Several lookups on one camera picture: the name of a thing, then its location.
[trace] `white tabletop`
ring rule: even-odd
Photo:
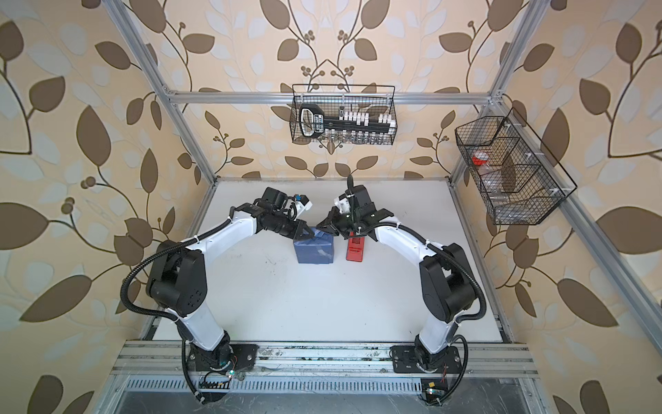
[[[483,283],[444,181],[361,181],[377,209],[393,212],[404,225],[442,244],[459,244]],[[227,218],[230,206],[261,197],[274,187],[313,202],[301,215],[310,226],[326,218],[344,181],[221,181],[201,226]],[[207,303],[232,340],[411,342],[429,314],[420,276],[393,249],[365,239],[363,262],[345,260],[347,241],[334,238],[333,264],[299,264],[292,240],[262,231],[230,248],[207,268]],[[470,312],[478,310],[475,301]],[[492,310],[466,321],[458,333],[473,342],[502,342]],[[162,319],[154,339],[179,339]]]

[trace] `black wire mesh basket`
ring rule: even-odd
[[[295,144],[393,145],[398,131],[395,86],[298,83],[292,90],[290,132]]]
[[[455,129],[460,154],[495,225],[538,225],[577,189],[577,183],[540,140],[540,149],[522,138],[522,117],[481,117]],[[559,183],[544,166],[559,167]]]

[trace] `blue box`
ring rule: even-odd
[[[315,236],[308,240],[294,242],[294,251],[299,263],[329,264],[333,263],[333,236],[311,227]]]

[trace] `red object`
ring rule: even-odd
[[[363,243],[365,242],[365,237],[353,237],[347,243],[347,260],[352,262],[363,262]]]

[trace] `brown leaf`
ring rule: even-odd
[[[390,0],[370,0],[361,11],[361,23],[365,28],[379,26],[389,12]]]
[[[78,118],[76,139],[83,154],[97,167],[101,167],[111,156],[111,138],[91,106],[87,106]]]
[[[354,52],[356,53],[356,56],[367,62],[377,60],[375,46],[368,39],[356,39],[354,42]]]
[[[549,163],[555,166],[563,158],[570,145],[570,126],[561,108],[558,108],[551,116],[545,132],[542,134],[542,143],[544,145],[541,145],[540,149]]]
[[[243,138],[235,138],[230,141],[230,148],[241,148],[246,143],[246,140]]]
[[[413,172],[413,171],[405,171],[404,172],[404,179],[405,180],[420,180],[421,178],[423,178],[423,176],[420,175],[417,172]]]
[[[64,386],[53,375],[42,375],[28,402],[28,414],[51,414],[62,401]]]
[[[158,0],[129,0],[128,4],[151,31],[162,33],[166,29],[166,14]]]
[[[556,288],[566,306],[584,321],[599,327],[618,325],[607,306],[586,286],[573,279],[561,279]]]
[[[559,414],[577,414],[572,405],[568,404],[563,398],[553,395],[554,404],[556,404],[556,409]]]
[[[511,250],[515,250],[521,242],[528,238],[526,234],[528,231],[529,226],[527,225],[508,226],[508,230],[506,230],[506,246]]]
[[[308,169],[308,164],[306,164],[306,162],[301,158],[286,156],[285,162],[287,163],[287,165],[297,170]]]
[[[662,250],[662,217],[639,207],[618,207],[597,220],[616,249],[625,254]]]
[[[315,168],[312,169],[312,174],[315,177],[324,177],[329,170],[329,164],[328,162],[325,162],[323,164],[317,164]]]
[[[0,203],[0,250],[12,250],[34,242],[46,231],[48,219],[18,203]]]
[[[339,164],[336,162],[335,167],[336,167],[336,172],[341,177],[347,177],[352,173],[352,169],[347,164]]]
[[[277,59],[281,62],[289,62],[299,54],[299,41],[297,39],[285,39],[278,47]]]
[[[181,42],[190,53],[204,54],[214,47],[214,36],[191,33],[184,36]]]
[[[462,32],[446,33],[439,36],[439,43],[446,52],[466,52],[471,47],[471,36]]]
[[[117,258],[127,266],[135,266],[142,260],[144,249],[129,236],[115,236],[113,245]]]
[[[551,6],[552,9],[556,11],[565,10],[565,8],[568,6],[568,0],[551,0],[551,3],[549,5]]]
[[[131,67],[131,60],[128,58],[128,54],[117,43],[109,41],[100,42],[94,45],[94,47],[97,49],[99,56],[110,66],[122,70]]]
[[[232,162],[236,166],[245,166],[246,164],[250,164],[251,162],[253,162],[253,158],[232,157],[230,162]]]
[[[247,180],[260,180],[262,179],[262,175],[259,171],[251,171],[244,174],[242,178],[246,178]]]
[[[518,267],[522,269],[530,268],[536,262],[539,248],[538,239],[527,238],[514,250],[512,259]]]
[[[126,231],[140,246],[147,247],[152,243],[154,232],[152,226],[143,219],[135,217],[124,220]]]
[[[606,86],[588,79],[579,81],[579,97],[584,108],[593,115],[603,114],[611,102],[611,93]]]
[[[168,234],[170,233],[170,230],[172,230],[172,226],[174,225],[175,225],[175,207],[170,207],[170,210],[168,210],[167,214],[165,215],[163,224],[161,226],[161,230],[165,234]]]
[[[24,322],[44,322],[71,311],[87,295],[92,286],[84,275],[69,276],[51,286],[21,315]]]
[[[88,391],[76,398],[67,405],[64,411],[62,411],[62,414],[83,414],[92,400],[92,395],[94,395],[94,391]]]
[[[434,93],[459,93],[459,88],[457,86],[447,86],[435,91]]]
[[[140,120],[142,116],[142,109],[145,104],[143,98],[133,99],[126,106],[126,123],[127,125],[133,125]]]
[[[498,64],[503,63],[503,59],[506,57],[506,53],[508,53],[508,48],[510,48],[510,42],[505,42],[503,46],[501,46],[501,53],[498,55]]]
[[[211,112],[205,111],[205,119],[207,120],[208,124],[214,127],[214,129],[220,129],[220,122]]]
[[[533,72],[534,70],[542,68],[542,66],[549,60],[552,52],[554,52],[554,46],[550,44],[541,43],[536,45],[531,49],[529,54],[526,55],[526,59],[524,59],[524,70],[527,72]]]
[[[13,21],[0,26],[0,57],[6,62],[19,57],[23,51],[23,35]]]
[[[156,57],[156,51],[154,50],[154,46],[152,46],[151,43],[147,43],[145,45],[145,47],[147,48],[147,51],[150,53],[150,56],[152,57],[152,60],[154,61],[154,64],[158,65],[159,64],[159,58]]]
[[[579,390],[579,401],[586,414],[609,414],[609,403],[597,380],[586,381]]]
[[[455,111],[450,111],[444,119],[442,119],[441,127],[442,129],[448,128],[448,125],[451,125],[455,120]]]
[[[161,130],[163,119],[161,118],[161,107],[159,106],[159,103],[157,101],[152,101],[150,103],[150,110],[152,112],[152,119],[154,120],[154,125],[156,125],[156,128],[158,130]]]
[[[533,302],[531,302],[531,297],[529,296],[529,293],[526,291],[526,288],[522,286],[521,283],[515,285],[515,296],[517,296],[517,300],[520,302],[520,305],[522,306],[522,309],[524,309],[524,312],[527,312],[529,315],[531,315],[534,318],[537,317],[534,304]]]
[[[515,119],[520,121],[522,125],[526,125],[526,106],[520,101],[513,101],[512,109],[512,114],[515,115]]]
[[[485,213],[485,224],[487,224],[487,231],[490,232],[492,237],[496,236],[498,233],[497,226],[494,224],[492,217],[489,214]]]
[[[182,152],[182,154],[177,157],[177,161],[182,168],[188,170],[193,165],[193,160],[188,152]]]
[[[432,148],[434,146],[432,141],[427,138],[417,138],[416,143],[423,148]]]
[[[288,107],[271,107],[271,110],[283,121],[290,121],[290,117],[292,116],[292,109]]]
[[[493,0],[487,12],[487,25],[495,32],[503,30],[520,12],[523,0]]]
[[[275,28],[283,30],[289,26],[289,11],[280,0],[260,0],[260,7],[264,17]]]
[[[156,182],[159,179],[159,167],[156,164],[156,157],[152,149],[148,149],[140,166],[140,183],[142,189],[151,193],[156,188]]]
[[[140,282],[134,280],[128,286],[128,291],[127,291],[128,300],[131,303],[133,303],[138,297],[139,293],[140,293]],[[117,308],[115,309],[115,315],[117,315],[118,313],[122,313],[124,311],[126,311],[126,307],[122,304],[122,301],[120,301],[120,303],[117,304]]]
[[[418,164],[419,166],[429,166],[432,164],[432,162],[434,162],[432,157],[428,156],[409,158],[409,160],[414,164]]]
[[[641,33],[626,23],[616,38],[616,54],[625,63],[632,64],[641,52]]]
[[[368,168],[372,168],[377,163],[378,160],[379,160],[379,156],[377,155],[370,155],[368,157],[363,157],[356,163],[356,169],[367,170]]]

